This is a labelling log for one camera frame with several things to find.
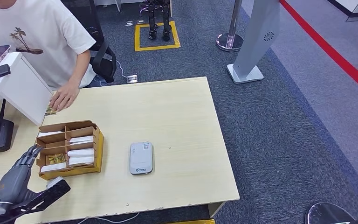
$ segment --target person's hand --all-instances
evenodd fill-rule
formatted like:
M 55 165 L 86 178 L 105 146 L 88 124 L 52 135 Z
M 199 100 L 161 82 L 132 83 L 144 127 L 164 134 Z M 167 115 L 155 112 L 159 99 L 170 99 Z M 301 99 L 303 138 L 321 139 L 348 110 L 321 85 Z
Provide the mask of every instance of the person's hand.
M 72 105 L 73 101 L 79 94 L 79 85 L 76 83 L 68 82 L 66 85 L 61 86 L 50 100 L 50 106 L 57 112 L 66 109 Z

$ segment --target white t-shirt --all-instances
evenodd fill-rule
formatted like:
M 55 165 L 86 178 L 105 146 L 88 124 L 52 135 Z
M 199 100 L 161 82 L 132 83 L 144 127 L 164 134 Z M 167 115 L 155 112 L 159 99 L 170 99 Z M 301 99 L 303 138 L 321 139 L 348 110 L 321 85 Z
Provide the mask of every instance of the white t-shirt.
M 17 0 L 0 9 L 0 45 L 22 52 L 53 90 L 68 82 L 76 56 L 95 42 L 60 0 Z M 95 75 L 89 64 L 79 87 Z

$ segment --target cardboard box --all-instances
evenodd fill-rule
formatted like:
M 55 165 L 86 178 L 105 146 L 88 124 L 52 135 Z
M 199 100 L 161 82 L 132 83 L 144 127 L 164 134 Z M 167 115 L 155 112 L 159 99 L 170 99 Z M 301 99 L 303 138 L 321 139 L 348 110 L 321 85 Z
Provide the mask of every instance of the cardboard box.
M 41 178 L 45 180 L 50 180 L 58 176 L 65 177 L 93 172 L 101 172 L 103 155 L 103 135 L 99 128 L 90 120 L 41 126 L 39 127 L 39 130 L 43 133 L 62 131 L 62 133 L 36 138 L 36 144 L 43 147 L 43 149 L 39 153 L 39 158 L 36 159 L 36 164 L 39 166 L 39 176 Z M 75 145 L 71 145 L 69 143 L 71 138 L 91 135 L 93 135 L 93 142 Z M 90 165 L 76 164 L 70 166 L 69 157 L 67 154 L 68 151 L 85 148 L 94 149 L 94 163 Z M 55 154 L 65 155 L 66 168 L 41 172 L 41 168 L 43 166 L 50 165 L 48 156 Z

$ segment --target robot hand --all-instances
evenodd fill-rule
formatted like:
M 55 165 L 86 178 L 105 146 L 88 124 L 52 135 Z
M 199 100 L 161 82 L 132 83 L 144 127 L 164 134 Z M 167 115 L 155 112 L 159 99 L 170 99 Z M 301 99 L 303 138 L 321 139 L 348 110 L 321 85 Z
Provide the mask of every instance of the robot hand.
M 31 167 L 41 150 L 37 145 L 30 147 L 0 180 L 0 224 L 13 224 L 24 214 L 45 210 L 70 190 L 62 177 L 40 193 L 28 189 Z

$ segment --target red floor stripe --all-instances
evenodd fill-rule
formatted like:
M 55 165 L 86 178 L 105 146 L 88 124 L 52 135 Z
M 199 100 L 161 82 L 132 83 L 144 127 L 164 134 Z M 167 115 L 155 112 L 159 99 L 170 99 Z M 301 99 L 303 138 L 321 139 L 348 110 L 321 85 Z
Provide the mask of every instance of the red floor stripe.
M 297 23 L 311 36 L 311 38 L 346 72 L 358 83 L 358 70 L 342 57 L 316 30 L 314 30 L 286 0 L 280 0 L 282 6 L 297 21 Z

